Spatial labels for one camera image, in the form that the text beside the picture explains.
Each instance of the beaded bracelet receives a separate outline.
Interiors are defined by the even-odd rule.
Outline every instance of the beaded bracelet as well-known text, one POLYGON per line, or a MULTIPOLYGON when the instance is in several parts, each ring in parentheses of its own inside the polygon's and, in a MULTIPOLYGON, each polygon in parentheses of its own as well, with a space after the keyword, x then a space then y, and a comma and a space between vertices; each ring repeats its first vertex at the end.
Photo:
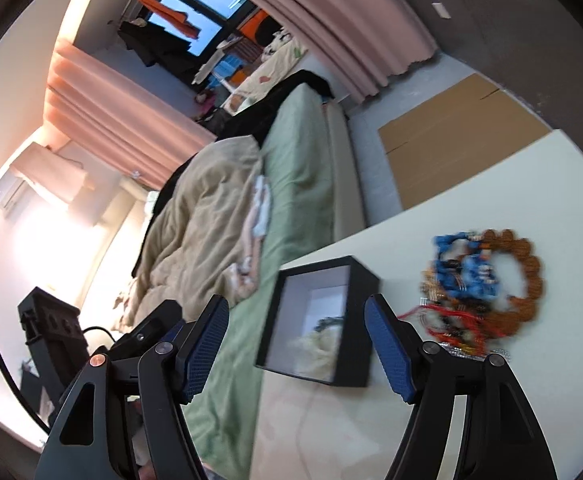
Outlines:
POLYGON ((437 257, 424 271, 421 304, 400 319, 419 313, 431 336, 472 356, 487 354, 487 343, 518 332, 521 323, 532 320, 543 295, 541 261, 532 253, 527 238, 517 238, 511 229, 482 234, 461 232, 434 238, 437 257), (457 240, 465 240, 464 251, 445 259, 457 240), (495 308, 500 283, 491 265, 492 251, 511 254, 526 279, 526 297, 508 296, 509 309, 495 308), (436 322, 425 312, 436 314, 436 322))

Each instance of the window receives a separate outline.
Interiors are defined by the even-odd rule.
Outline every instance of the window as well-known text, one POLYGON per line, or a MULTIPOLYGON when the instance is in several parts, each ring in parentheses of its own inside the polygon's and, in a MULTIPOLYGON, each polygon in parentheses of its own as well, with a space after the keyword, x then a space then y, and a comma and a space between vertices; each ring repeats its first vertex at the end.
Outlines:
POLYGON ((187 20, 200 28, 198 39, 185 38, 166 20, 147 10, 142 17, 165 30, 184 38, 191 43, 189 52, 201 57, 201 61, 209 59, 217 44, 227 38, 256 6, 249 0, 158 0, 174 10, 187 13, 187 20))

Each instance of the curtain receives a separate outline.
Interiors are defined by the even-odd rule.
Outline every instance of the curtain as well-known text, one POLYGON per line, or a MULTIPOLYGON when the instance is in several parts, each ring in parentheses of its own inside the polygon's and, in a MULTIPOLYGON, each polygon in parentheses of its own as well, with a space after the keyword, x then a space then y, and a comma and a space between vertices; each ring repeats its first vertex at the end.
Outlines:
POLYGON ((252 0, 330 68, 358 101, 436 44, 405 0, 252 0))
POLYGON ((153 189, 216 138, 67 41, 52 56, 43 127, 153 189))

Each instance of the metal screw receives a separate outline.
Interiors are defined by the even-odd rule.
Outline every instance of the metal screw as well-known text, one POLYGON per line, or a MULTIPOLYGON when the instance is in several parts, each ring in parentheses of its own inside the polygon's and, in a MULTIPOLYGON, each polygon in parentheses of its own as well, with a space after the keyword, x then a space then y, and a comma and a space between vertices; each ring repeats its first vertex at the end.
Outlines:
POLYGON ((89 364, 96 367, 96 366, 100 366, 101 364, 105 363, 106 360, 107 360, 107 358, 104 355, 96 354, 96 355, 92 356, 92 358, 89 360, 89 364))
POLYGON ((430 355, 436 355, 441 351, 441 346, 434 341, 425 341, 423 343, 423 350, 430 355))
POLYGON ((502 366, 505 364, 505 358, 502 355, 491 354, 489 356, 489 362, 494 366, 502 366))
POLYGON ((174 349, 174 345, 168 342, 161 342, 156 345, 156 353, 160 355, 169 354, 174 349))

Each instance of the table surface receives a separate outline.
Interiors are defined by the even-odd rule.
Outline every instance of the table surface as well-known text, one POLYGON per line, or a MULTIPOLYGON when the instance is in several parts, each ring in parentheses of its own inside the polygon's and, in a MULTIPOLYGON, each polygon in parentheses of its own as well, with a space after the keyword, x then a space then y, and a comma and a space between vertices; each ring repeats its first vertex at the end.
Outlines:
MULTIPOLYGON (((514 229, 532 241, 543 261, 547 290, 539 315, 503 347, 559 479, 572 480, 583 468, 583 154, 563 132, 555 130, 428 202, 285 267, 352 254, 381 278, 381 292, 399 314, 418 304, 433 236, 487 228, 514 229)), ((522 280, 515 264, 508 264, 495 263, 515 294, 522 280)), ((375 354, 367 388, 265 372, 251 479, 381 480, 410 413, 375 354)), ((464 398, 457 397, 440 479, 453 478, 463 416, 464 398)))

